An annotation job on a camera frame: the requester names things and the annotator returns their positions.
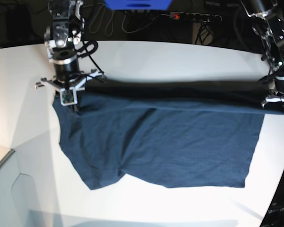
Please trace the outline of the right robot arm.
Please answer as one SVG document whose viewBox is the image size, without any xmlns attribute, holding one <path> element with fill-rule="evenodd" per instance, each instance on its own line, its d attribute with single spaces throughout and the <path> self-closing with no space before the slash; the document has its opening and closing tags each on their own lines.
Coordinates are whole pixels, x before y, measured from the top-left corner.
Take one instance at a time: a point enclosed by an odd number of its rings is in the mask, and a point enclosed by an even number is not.
<svg viewBox="0 0 284 227">
<path fill-rule="evenodd" d="M 51 87 L 59 96 L 60 103 L 73 111 L 79 110 L 78 93 L 85 90 L 88 81 L 105 78 L 104 71 L 96 66 L 91 72 L 80 69 L 79 60 L 91 58 L 98 50 L 95 40 L 84 42 L 85 20 L 80 14 L 81 0 L 50 0 L 48 10 L 53 23 L 44 34 L 44 44 L 55 75 L 52 79 L 41 78 L 35 88 Z"/>
</svg>

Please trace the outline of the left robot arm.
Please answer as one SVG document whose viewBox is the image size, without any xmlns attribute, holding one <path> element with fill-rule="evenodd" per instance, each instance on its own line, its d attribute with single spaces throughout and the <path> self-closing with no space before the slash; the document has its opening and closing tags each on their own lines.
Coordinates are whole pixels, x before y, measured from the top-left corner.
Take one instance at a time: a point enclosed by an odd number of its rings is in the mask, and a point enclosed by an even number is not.
<svg viewBox="0 0 284 227">
<path fill-rule="evenodd" d="M 262 102 L 284 103 L 284 30 L 279 16 L 276 0 L 242 0 L 241 4 L 248 17 L 264 21 L 264 25 L 254 25 L 254 32 L 261 38 L 265 49 L 263 58 L 270 66 L 271 74 L 262 78 L 262 82 L 273 85 L 270 94 Z"/>
</svg>

